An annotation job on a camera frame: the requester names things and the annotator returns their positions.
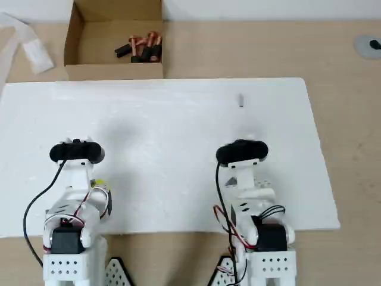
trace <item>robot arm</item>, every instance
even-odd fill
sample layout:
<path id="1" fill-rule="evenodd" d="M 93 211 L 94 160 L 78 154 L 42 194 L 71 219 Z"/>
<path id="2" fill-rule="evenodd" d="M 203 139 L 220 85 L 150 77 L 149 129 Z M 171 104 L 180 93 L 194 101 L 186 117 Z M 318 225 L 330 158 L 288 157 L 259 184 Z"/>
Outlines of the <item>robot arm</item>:
<path id="1" fill-rule="evenodd" d="M 273 278 L 279 286 L 294 286 L 296 255 L 290 246 L 295 231 L 276 203 L 276 193 L 267 181 L 255 177 L 255 169 L 267 157 L 261 141 L 237 140 L 217 151 L 217 160 L 229 168 L 236 184 L 228 189 L 230 223 L 238 277 L 242 286 L 266 286 Z"/>
<path id="2" fill-rule="evenodd" d="M 93 164 L 104 158 L 94 142 L 66 142 L 54 146 L 51 159 L 64 164 L 68 186 L 46 212 L 43 231 L 45 285 L 101 286 L 107 242 L 99 235 L 100 220 L 111 213 L 111 192 L 93 179 Z"/>

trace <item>small metal pin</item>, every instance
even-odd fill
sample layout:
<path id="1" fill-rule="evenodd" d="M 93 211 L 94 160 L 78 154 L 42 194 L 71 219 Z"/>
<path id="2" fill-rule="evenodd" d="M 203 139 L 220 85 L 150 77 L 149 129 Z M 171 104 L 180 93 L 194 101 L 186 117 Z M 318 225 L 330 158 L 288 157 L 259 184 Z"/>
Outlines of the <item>small metal pin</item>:
<path id="1" fill-rule="evenodd" d="M 239 105 L 240 107 L 243 107 L 243 100 L 244 100 L 243 95 L 242 95 L 242 94 L 239 94 L 239 95 L 238 95 L 238 105 Z"/>

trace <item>wooden table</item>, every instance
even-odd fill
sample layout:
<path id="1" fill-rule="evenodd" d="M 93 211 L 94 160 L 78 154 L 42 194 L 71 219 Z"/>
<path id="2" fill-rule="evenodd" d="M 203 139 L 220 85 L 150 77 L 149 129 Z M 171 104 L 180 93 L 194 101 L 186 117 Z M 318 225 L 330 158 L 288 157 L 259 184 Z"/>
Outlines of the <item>wooden table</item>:
<path id="1" fill-rule="evenodd" d="M 57 67 L 34 76 L 19 51 L 9 81 L 65 80 L 66 28 L 35 25 Z M 381 285 L 381 61 L 353 49 L 358 35 L 381 38 L 381 21 L 177 22 L 165 29 L 167 78 L 305 79 L 342 227 L 297 233 L 298 285 Z M 0 33 L 0 43 L 8 34 Z M 206 285 L 227 237 L 143 234 L 108 242 L 136 285 L 187 286 Z M 42 285 L 22 238 L 1 239 L 0 253 L 1 285 Z"/>

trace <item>red wire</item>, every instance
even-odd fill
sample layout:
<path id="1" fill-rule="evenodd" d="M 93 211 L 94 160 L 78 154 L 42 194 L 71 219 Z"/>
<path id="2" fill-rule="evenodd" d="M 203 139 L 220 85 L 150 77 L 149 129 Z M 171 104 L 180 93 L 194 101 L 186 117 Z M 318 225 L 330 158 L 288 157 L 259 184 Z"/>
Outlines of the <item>red wire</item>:
<path id="1" fill-rule="evenodd" d="M 220 219 L 218 218 L 218 214 L 217 214 L 216 210 L 218 210 L 223 216 L 225 216 L 224 211 L 221 209 L 221 207 L 219 205 L 215 205 L 213 207 L 213 210 L 214 210 L 214 215 L 216 216 L 216 219 L 218 220 L 218 222 L 220 222 Z M 230 220 L 229 220 L 229 223 L 230 223 L 231 228 L 233 229 L 233 235 L 236 238 L 238 238 L 238 240 L 243 244 L 243 246 L 245 246 L 246 248 L 251 248 L 251 249 L 255 248 L 254 245 L 250 245 L 246 241 L 242 240 L 242 238 L 238 235 L 238 231 L 237 231 L 235 225 Z M 221 224 L 221 226 L 227 232 L 227 229 L 222 224 Z"/>

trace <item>wire bundle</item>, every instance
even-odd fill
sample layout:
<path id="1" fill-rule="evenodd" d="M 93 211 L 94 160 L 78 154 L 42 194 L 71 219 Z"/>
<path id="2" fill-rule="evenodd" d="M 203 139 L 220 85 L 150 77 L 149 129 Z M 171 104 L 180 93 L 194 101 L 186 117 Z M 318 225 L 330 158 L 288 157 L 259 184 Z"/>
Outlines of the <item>wire bundle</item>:
<path id="1" fill-rule="evenodd" d="M 216 216 L 216 219 L 218 220 L 218 222 L 221 224 L 223 230 L 226 231 L 227 233 L 229 233 L 228 230 L 225 228 L 225 226 L 220 222 L 220 219 L 219 219 L 219 217 L 218 217 L 218 213 L 217 213 L 217 211 L 218 211 L 218 212 L 220 212 L 223 216 L 225 216 L 224 211 L 221 209 L 221 207 L 220 207 L 219 205 L 214 205 L 214 206 L 213 206 L 213 210 L 214 210 L 214 215 Z M 235 225 L 234 225 L 234 223 L 232 222 L 231 219 L 229 219 L 229 224 L 230 224 L 230 227 L 233 229 L 233 236 L 235 236 L 235 237 L 236 237 L 236 238 L 243 244 L 243 246 L 245 246 L 245 248 L 250 248 L 250 249 L 255 248 L 255 245 L 250 245 L 250 244 L 244 239 L 244 237 L 243 237 L 241 234 L 239 234 L 239 232 L 237 231 L 237 229 L 236 229 L 236 227 L 235 227 Z"/>
<path id="2" fill-rule="evenodd" d="M 248 261 L 246 260 L 246 266 L 245 266 L 245 270 L 243 272 L 242 278 L 238 281 L 237 266 L 236 266 L 236 260 L 235 260 L 235 248 L 234 248 L 233 243 L 232 243 L 232 236 L 236 237 L 243 244 L 243 246 L 246 249 L 254 249 L 255 245 L 251 245 L 251 244 L 249 244 L 246 241 L 246 239 L 238 232 L 238 230 L 236 229 L 235 224 L 232 222 L 232 220 L 229 218 L 229 216 L 227 214 L 226 206 L 225 206 L 222 194 L 221 194 L 220 183 L 218 181 L 219 170 L 220 170 L 220 163 L 217 163 L 217 168 L 216 168 L 216 187 L 217 187 L 217 193 L 218 193 L 218 197 L 219 197 L 220 202 L 221 202 L 222 209 L 221 209 L 220 206 L 215 205 L 215 206 L 213 206 L 213 211 L 214 211 L 214 215 L 215 215 L 217 221 L 221 224 L 221 226 L 224 229 L 224 231 L 226 231 L 229 234 L 229 252 L 230 252 L 230 255 L 232 256 L 233 271 L 231 271 L 231 270 L 229 270 L 229 269 L 227 269 L 227 268 L 225 268 L 223 266 L 217 266 L 217 270 L 219 270 L 222 273 L 226 273 L 229 276 L 234 276 L 235 282 L 232 283 L 232 284 L 228 284 L 226 286 L 236 286 L 236 285 L 239 285 L 243 281 L 243 279 L 244 279 L 244 277 L 246 275 L 246 270 L 247 270 L 247 267 L 248 267 Z M 225 217 L 227 228 L 221 223 L 220 218 L 219 218 L 217 212 L 220 212 Z M 281 206 L 281 205 L 277 204 L 277 205 L 273 205 L 273 206 L 265 209 L 258 216 L 254 216 L 254 218 L 255 218 L 255 220 L 257 220 L 260 223 L 262 223 L 262 221 L 264 219 L 266 219 L 266 218 L 268 218 L 268 217 L 270 217 L 270 216 L 272 216 L 272 215 L 274 215 L 276 213 L 281 213 L 281 212 L 285 213 L 286 212 L 286 208 L 284 206 Z"/>
<path id="3" fill-rule="evenodd" d="M 267 209 L 265 209 L 259 216 L 257 216 L 258 219 L 261 221 L 268 218 L 269 216 L 272 216 L 276 213 L 286 213 L 286 208 L 281 206 L 280 204 L 275 204 Z"/>

